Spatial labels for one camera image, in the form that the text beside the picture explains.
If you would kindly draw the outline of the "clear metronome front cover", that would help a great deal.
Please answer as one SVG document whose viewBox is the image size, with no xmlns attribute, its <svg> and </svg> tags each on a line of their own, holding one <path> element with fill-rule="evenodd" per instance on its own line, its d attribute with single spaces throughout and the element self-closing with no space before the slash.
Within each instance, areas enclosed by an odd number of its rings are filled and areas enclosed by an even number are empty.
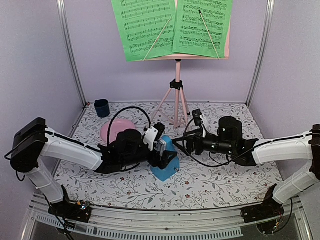
<svg viewBox="0 0 320 240">
<path fill-rule="evenodd" d="M 160 138 L 155 144 L 154 144 L 154 150 L 156 152 L 159 152 L 160 155 L 163 154 L 163 152 L 166 150 L 167 148 L 167 142 L 165 140 L 163 140 L 162 138 Z"/>
</svg>

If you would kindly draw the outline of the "blue melodica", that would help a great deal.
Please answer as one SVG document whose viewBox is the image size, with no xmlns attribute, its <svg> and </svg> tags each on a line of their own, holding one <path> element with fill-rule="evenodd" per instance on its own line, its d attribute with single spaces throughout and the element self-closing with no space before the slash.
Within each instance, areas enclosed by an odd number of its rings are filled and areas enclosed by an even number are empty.
<svg viewBox="0 0 320 240">
<path fill-rule="evenodd" d="M 180 170 L 178 152 L 169 136 L 164 135 L 159 139 L 152 151 L 152 159 L 148 162 L 154 176 L 162 182 Z"/>
</svg>

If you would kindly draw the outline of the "pink music stand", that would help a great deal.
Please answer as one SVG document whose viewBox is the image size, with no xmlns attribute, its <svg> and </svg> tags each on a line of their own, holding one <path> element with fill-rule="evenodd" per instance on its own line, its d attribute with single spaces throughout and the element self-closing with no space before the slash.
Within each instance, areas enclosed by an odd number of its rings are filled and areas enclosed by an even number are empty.
<svg viewBox="0 0 320 240">
<path fill-rule="evenodd" d="M 177 10 L 178 0 L 174 0 L 174 1 L 176 5 L 176 10 Z M 180 125 L 180 122 L 178 121 L 179 105 L 182 105 L 182 109 L 183 109 L 183 115 L 181 117 L 181 120 L 183 123 L 188 122 L 188 116 L 190 115 L 190 112 L 187 107 L 187 100 L 183 90 L 183 82 L 181 81 L 181 61 L 182 61 L 181 56 L 182 55 L 186 55 L 188 59 L 191 59 L 192 57 L 200 57 L 196 55 L 179 54 L 174 52 L 171 55 L 167 55 L 167 56 L 172 56 L 176 64 L 176 67 L 175 67 L 176 78 L 170 83 L 170 89 L 175 90 L 175 110 L 174 110 L 174 118 L 173 118 L 174 127 L 178 127 Z"/>
</svg>

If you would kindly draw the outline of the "green sheet music stack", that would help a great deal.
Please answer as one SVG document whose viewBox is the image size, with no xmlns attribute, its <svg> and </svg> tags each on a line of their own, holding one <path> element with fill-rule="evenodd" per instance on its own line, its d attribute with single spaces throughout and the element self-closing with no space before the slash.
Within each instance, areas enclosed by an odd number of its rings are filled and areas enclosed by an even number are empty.
<svg viewBox="0 0 320 240">
<path fill-rule="evenodd" d="M 229 57 L 232 0 L 179 0 L 172 51 L 215 59 Z"/>
</svg>

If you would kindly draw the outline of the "green sheet music page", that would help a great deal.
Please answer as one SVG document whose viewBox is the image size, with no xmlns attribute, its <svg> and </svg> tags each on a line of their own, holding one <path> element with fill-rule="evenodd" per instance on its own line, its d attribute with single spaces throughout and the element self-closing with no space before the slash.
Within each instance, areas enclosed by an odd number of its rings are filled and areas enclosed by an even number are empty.
<svg viewBox="0 0 320 240">
<path fill-rule="evenodd" d="M 173 54 L 174 0 L 113 0 L 111 4 L 126 61 Z"/>
</svg>

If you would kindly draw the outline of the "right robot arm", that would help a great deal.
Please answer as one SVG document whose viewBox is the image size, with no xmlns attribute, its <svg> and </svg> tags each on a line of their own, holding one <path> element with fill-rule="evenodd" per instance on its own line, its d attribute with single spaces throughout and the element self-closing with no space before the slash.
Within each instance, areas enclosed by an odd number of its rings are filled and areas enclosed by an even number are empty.
<svg viewBox="0 0 320 240">
<path fill-rule="evenodd" d="M 269 162 L 306 160 L 306 164 L 288 179 L 271 186 L 259 206 L 262 218 L 269 218 L 278 206 L 299 195 L 320 181 L 320 126 L 298 135 L 259 140 L 244 139 L 242 123 L 234 117 L 224 116 L 218 121 L 217 134 L 210 133 L 199 116 L 192 119 L 199 128 L 184 131 L 173 144 L 187 156 L 203 152 L 224 154 L 228 163 L 242 167 L 255 167 Z"/>
</svg>

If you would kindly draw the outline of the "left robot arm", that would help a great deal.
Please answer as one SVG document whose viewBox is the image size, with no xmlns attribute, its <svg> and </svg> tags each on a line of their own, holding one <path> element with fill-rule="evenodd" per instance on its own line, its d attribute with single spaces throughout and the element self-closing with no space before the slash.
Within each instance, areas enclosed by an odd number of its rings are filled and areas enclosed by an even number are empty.
<svg viewBox="0 0 320 240">
<path fill-rule="evenodd" d="M 48 127 L 44 118 L 38 117 L 14 136 L 12 150 L 4 157 L 11 167 L 24 174 L 40 190 L 49 203 L 63 216 L 74 213 L 68 194 L 57 183 L 44 165 L 43 158 L 64 160 L 107 175 L 124 171 L 127 166 L 147 162 L 151 167 L 165 170 L 178 153 L 168 150 L 162 136 L 161 123 L 141 134 L 136 129 L 126 129 L 117 134 L 115 141 L 106 146 L 91 146 L 62 135 Z"/>
</svg>

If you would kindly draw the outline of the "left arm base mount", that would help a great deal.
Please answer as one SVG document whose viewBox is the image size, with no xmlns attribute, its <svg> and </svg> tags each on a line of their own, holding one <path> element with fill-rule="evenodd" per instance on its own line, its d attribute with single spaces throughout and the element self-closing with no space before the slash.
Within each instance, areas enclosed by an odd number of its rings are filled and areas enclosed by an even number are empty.
<svg viewBox="0 0 320 240">
<path fill-rule="evenodd" d="M 88 223 L 91 214 L 92 208 L 90 207 L 90 202 L 80 200 L 77 202 L 70 201 L 67 190 L 62 185 L 63 199 L 58 203 L 50 203 L 48 213 L 61 217 L 64 220 L 73 220 L 82 223 Z"/>
</svg>

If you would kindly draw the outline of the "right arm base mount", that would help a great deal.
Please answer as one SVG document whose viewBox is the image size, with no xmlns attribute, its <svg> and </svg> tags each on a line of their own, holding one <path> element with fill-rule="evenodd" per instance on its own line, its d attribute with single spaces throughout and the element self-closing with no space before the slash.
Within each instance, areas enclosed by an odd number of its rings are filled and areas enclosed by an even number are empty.
<svg viewBox="0 0 320 240">
<path fill-rule="evenodd" d="M 240 212 L 240 215 L 245 223 L 252 223 L 279 217 L 279 220 L 274 219 L 272 221 L 258 224 L 258 230 L 264 235 L 275 234 L 281 229 L 280 225 L 285 213 L 283 204 L 278 203 L 273 199 L 276 186 L 277 184 L 271 186 L 267 190 L 262 203 L 243 207 Z"/>
</svg>

